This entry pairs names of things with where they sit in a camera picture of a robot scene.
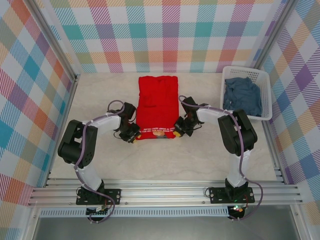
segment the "plastic laundry basket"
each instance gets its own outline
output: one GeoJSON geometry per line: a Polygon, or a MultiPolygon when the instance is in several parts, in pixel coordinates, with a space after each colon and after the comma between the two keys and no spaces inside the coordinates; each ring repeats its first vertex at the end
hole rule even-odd
{"type": "Polygon", "coordinates": [[[246,78],[249,77],[255,83],[261,92],[262,114],[260,116],[250,116],[254,120],[270,120],[272,117],[271,87],[269,74],[265,71],[242,67],[242,66],[225,66],[222,71],[222,84],[220,96],[220,108],[223,109],[224,95],[226,91],[225,79],[246,78]]]}

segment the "black mounting plate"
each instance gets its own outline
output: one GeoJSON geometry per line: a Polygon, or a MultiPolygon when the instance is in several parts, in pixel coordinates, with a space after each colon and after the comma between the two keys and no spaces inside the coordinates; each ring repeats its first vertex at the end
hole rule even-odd
{"type": "MultiPolygon", "coordinates": [[[[103,194],[109,196],[110,198],[112,198],[114,200],[115,205],[119,205],[120,204],[120,200],[121,200],[121,189],[119,188],[111,188],[111,189],[104,189],[103,194]]],[[[98,202],[88,202],[85,198],[78,198],[75,201],[76,205],[105,205],[105,203],[107,202],[107,205],[111,205],[111,200],[107,199],[105,197],[101,197],[101,199],[98,202]]]]}
{"type": "Polygon", "coordinates": [[[248,187],[245,193],[243,194],[243,198],[240,198],[236,201],[230,201],[224,187],[209,188],[209,197],[210,197],[211,204],[246,204],[247,200],[245,198],[245,195],[248,198],[248,203],[253,204],[255,202],[255,196],[253,194],[254,192],[252,190],[252,187],[248,187]]]}

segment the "blue cloth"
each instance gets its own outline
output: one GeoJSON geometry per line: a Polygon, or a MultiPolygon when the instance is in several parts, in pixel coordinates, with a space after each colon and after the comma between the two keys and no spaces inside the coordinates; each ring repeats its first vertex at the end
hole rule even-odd
{"type": "Polygon", "coordinates": [[[225,84],[223,109],[243,109],[247,115],[261,117],[260,88],[249,77],[226,79],[225,84]]]}

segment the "marble-patterned surface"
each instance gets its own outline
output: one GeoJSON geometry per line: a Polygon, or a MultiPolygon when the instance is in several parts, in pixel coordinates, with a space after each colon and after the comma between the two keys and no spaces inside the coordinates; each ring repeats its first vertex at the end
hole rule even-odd
{"type": "MultiPolygon", "coordinates": [[[[139,76],[147,73],[86,73],[80,78],[68,121],[91,120],[104,114],[114,99],[138,106],[139,76]]],[[[198,103],[219,107],[220,73],[159,73],[178,76],[179,94],[198,103]]],[[[180,106],[182,116],[185,112],[180,106]]],[[[247,177],[276,180],[261,122],[253,122],[258,141],[250,156],[247,177]]],[[[192,137],[146,139],[128,144],[108,132],[97,139],[94,165],[100,177],[130,180],[223,180],[229,170],[229,156],[219,127],[206,123],[192,137]]],[[[50,177],[75,178],[71,166],[56,157],[50,177]]]]}

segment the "gray floor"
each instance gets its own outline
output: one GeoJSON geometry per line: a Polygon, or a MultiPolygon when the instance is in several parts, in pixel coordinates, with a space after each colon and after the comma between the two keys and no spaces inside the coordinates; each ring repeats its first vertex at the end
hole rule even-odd
{"type": "Polygon", "coordinates": [[[261,206],[250,218],[113,217],[99,225],[86,218],[40,218],[34,240],[298,240],[289,206],[261,206]]]}

